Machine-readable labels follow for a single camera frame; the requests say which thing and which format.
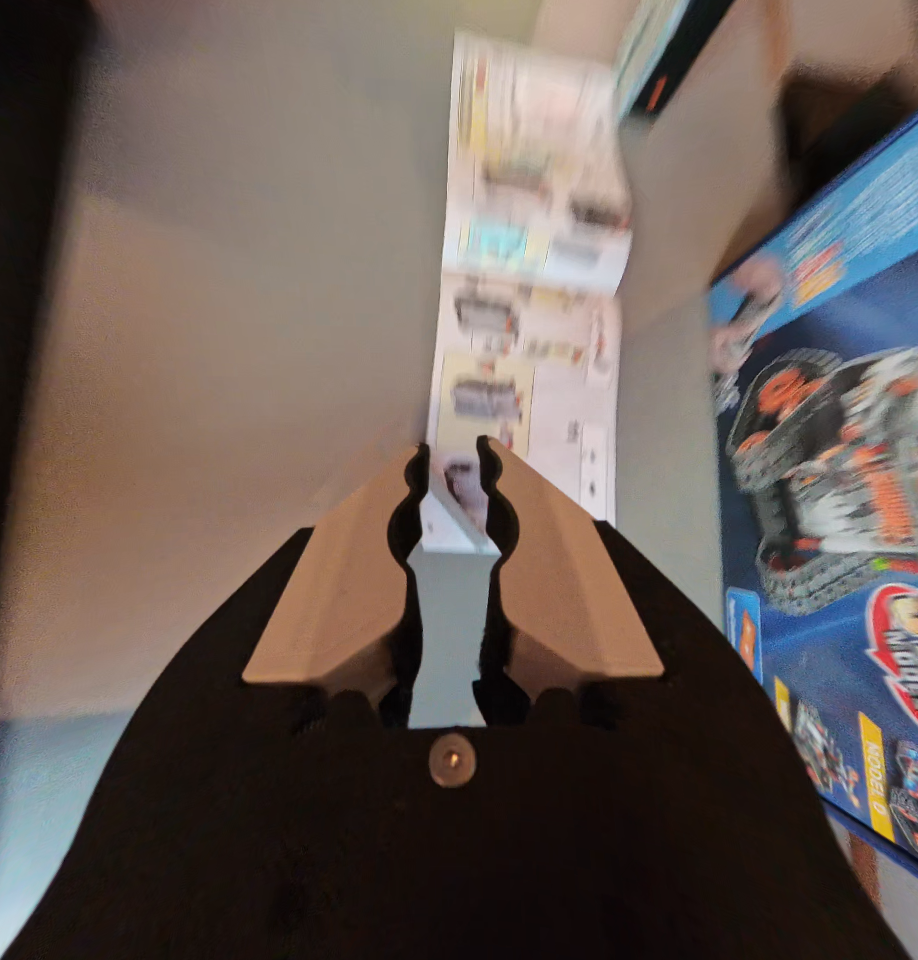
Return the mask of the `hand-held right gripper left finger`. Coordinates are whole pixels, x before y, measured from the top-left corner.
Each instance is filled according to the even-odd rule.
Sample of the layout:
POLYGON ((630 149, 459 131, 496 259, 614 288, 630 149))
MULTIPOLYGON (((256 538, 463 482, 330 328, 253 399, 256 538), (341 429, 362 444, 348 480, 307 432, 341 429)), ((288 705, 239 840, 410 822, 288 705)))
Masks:
POLYGON ((395 689, 427 463, 426 445, 405 448, 321 518, 243 670, 246 685, 355 691, 372 706, 395 689))

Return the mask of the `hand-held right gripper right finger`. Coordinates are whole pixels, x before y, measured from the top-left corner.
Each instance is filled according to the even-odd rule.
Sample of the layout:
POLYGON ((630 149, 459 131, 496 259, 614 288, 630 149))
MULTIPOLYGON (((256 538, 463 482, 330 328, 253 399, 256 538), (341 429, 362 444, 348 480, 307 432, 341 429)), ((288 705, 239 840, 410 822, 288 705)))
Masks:
POLYGON ((474 700, 487 726, 525 722, 549 690, 662 678, 665 666, 597 521, 501 444, 476 441, 499 551, 489 575, 474 700))

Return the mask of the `blue toy robot box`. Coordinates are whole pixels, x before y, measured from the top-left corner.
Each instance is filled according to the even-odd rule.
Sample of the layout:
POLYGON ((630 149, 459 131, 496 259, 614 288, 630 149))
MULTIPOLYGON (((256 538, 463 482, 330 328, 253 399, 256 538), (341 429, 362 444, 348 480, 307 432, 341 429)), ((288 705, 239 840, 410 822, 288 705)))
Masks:
POLYGON ((708 311, 726 636, 823 800, 918 864, 918 110, 708 311))

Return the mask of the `printed instruction sheet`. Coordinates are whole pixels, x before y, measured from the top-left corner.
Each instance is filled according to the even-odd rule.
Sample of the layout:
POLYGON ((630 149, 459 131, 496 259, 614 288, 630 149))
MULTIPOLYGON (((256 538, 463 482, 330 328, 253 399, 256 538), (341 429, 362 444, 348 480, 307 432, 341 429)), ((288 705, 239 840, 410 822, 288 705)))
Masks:
POLYGON ((615 519, 617 291, 632 241, 615 86, 592 61, 455 36, 427 553, 498 554, 482 435, 615 519))

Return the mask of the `black box with orange mark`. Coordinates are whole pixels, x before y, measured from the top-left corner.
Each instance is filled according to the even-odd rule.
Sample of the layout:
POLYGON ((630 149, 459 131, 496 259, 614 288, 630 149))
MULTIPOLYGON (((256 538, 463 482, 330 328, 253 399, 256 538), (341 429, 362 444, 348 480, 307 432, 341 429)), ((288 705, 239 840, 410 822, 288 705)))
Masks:
POLYGON ((733 1, 639 1, 622 34, 613 72, 618 123, 657 118, 681 87, 733 1))

